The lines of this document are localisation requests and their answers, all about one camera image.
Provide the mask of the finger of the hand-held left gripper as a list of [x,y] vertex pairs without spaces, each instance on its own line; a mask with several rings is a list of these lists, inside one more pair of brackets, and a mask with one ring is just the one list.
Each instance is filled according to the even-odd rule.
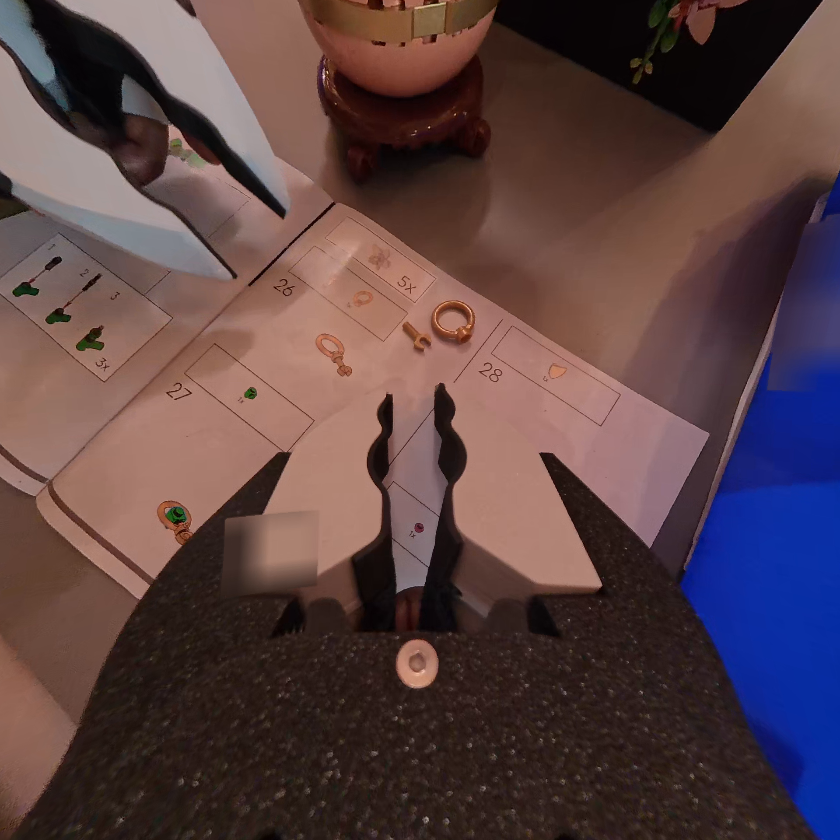
[[233,280],[236,272],[177,208],[148,196],[111,155],[64,128],[2,43],[1,169],[12,196],[66,226],[170,270]]
[[266,135],[191,2],[27,2],[26,68],[105,141],[149,116],[196,140],[279,217],[290,198]]

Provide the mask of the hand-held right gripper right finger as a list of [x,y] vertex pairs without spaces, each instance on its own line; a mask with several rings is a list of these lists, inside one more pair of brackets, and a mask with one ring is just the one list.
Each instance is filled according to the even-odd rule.
[[537,448],[456,384],[434,392],[446,480],[426,586],[465,599],[593,594],[602,580]]

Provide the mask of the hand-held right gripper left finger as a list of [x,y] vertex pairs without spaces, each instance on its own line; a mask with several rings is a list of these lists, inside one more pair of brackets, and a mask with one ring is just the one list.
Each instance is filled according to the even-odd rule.
[[391,556],[390,467],[393,399],[370,392],[313,428],[294,447],[264,515],[282,527],[271,548],[277,569],[303,564],[300,597],[359,597],[352,559],[383,548]]

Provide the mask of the grey desk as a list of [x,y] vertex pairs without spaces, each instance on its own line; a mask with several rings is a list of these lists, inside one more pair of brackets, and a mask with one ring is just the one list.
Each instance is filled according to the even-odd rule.
[[806,212],[838,167],[838,2],[705,133],[499,24],[485,162],[415,152],[355,186],[293,2],[194,2],[276,152],[438,268],[710,437],[660,529],[686,560]]

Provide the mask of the open building instruction booklet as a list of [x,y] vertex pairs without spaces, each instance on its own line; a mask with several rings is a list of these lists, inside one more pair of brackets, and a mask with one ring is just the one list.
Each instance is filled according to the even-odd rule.
[[[428,569],[446,480],[438,384],[557,456],[651,545],[707,434],[550,342],[283,164],[280,220],[171,157],[152,195],[237,272],[154,266],[33,212],[2,222],[2,478],[141,598],[268,460],[393,399],[397,581]],[[410,322],[432,346],[413,348]]]

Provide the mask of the pink brick-built vase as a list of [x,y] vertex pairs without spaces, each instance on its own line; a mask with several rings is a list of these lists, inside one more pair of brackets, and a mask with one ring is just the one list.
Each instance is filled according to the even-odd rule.
[[323,55],[391,98],[434,91],[476,55],[498,1],[300,1]]

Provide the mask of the blue plastic bin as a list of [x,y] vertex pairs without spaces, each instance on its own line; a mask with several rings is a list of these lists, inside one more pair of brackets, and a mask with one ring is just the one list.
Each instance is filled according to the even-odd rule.
[[821,838],[838,838],[838,188],[804,228],[682,580]]

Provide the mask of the black orchid picture box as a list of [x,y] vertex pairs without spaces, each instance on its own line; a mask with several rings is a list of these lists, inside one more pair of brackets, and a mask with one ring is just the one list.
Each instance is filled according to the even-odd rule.
[[708,132],[819,1],[502,1],[496,21]]

